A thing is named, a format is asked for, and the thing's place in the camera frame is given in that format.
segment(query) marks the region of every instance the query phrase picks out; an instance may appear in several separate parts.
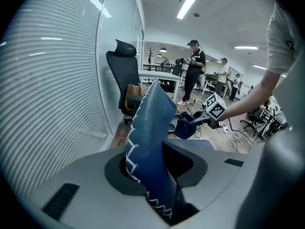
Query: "chair headrest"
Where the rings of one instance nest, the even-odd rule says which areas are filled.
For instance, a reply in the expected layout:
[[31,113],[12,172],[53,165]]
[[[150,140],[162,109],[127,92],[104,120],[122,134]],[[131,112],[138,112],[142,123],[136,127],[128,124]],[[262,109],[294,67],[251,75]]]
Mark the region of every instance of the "chair headrest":
[[126,42],[122,42],[118,39],[115,39],[115,40],[117,42],[117,46],[116,46],[114,53],[117,56],[132,58],[137,54],[137,50],[133,45],[126,43]]
[[176,63],[176,64],[180,64],[180,63],[183,62],[183,60],[184,60],[184,58],[176,59],[175,63]]

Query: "ceiling light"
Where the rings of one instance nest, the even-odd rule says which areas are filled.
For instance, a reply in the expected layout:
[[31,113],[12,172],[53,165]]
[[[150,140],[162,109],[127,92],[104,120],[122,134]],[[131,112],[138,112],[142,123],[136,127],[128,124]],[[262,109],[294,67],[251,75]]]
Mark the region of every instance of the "ceiling light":
[[257,65],[253,65],[253,67],[255,67],[255,68],[260,68],[260,69],[263,69],[263,70],[265,70],[265,69],[266,69],[266,68],[264,68],[264,67],[257,66]]
[[108,12],[108,10],[105,8],[105,6],[102,7],[102,13],[103,13],[103,15],[105,15],[106,18],[112,17],[110,15],[110,13]]
[[235,46],[236,49],[251,49],[251,50],[258,50],[256,46]]
[[53,27],[52,25],[45,25],[45,24],[38,24],[38,26],[48,26],[48,27]]
[[182,20],[194,2],[195,0],[185,0],[180,12],[177,15],[177,18]]
[[166,48],[161,48],[160,51],[161,52],[167,52],[167,49]]
[[59,40],[61,41],[62,38],[56,38],[56,37],[41,37],[42,40]]
[[99,0],[90,0],[90,2],[93,3],[99,11],[102,10],[102,4]]

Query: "white t-shirt sleeve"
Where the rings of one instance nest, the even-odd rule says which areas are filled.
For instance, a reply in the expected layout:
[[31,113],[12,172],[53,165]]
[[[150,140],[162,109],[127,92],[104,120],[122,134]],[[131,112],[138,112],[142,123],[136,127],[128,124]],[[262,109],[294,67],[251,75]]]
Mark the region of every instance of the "white t-shirt sleeve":
[[233,87],[238,88],[238,84],[240,83],[240,78],[237,78],[234,82]]
[[267,29],[268,63],[267,71],[274,74],[288,72],[294,62],[294,54],[287,46],[284,31],[287,25],[283,23],[280,8],[275,4]]
[[228,73],[229,72],[229,66],[226,64],[225,66],[224,66],[224,73]]

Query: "camera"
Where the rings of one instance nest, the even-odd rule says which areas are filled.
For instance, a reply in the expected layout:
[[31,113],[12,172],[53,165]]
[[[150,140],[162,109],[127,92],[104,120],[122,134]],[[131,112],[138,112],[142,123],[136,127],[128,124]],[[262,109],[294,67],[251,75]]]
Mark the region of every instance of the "camera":
[[193,64],[194,63],[194,59],[190,58],[190,59],[184,59],[183,63],[189,63],[189,64]]

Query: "glass wall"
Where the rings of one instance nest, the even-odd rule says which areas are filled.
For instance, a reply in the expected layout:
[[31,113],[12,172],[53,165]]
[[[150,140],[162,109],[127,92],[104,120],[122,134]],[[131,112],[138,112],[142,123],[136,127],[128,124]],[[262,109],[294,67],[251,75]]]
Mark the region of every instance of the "glass wall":
[[123,114],[118,108],[121,94],[107,63],[106,52],[115,50],[117,45],[115,39],[132,43],[135,11],[135,0],[104,0],[99,20],[98,74],[105,112],[113,133],[122,121]]
[[135,11],[135,0],[27,0],[16,12],[0,41],[0,159],[19,195],[108,147],[122,113],[105,54],[132,43]]
[[142,47],[143,47],[143,33],[142,33],[142,23],[138,8],[136,9],[134,16],[134,26],[132,33],[132,44],[137,49],[136,58],[138,60],[138,69],[141,69],[142,64]]

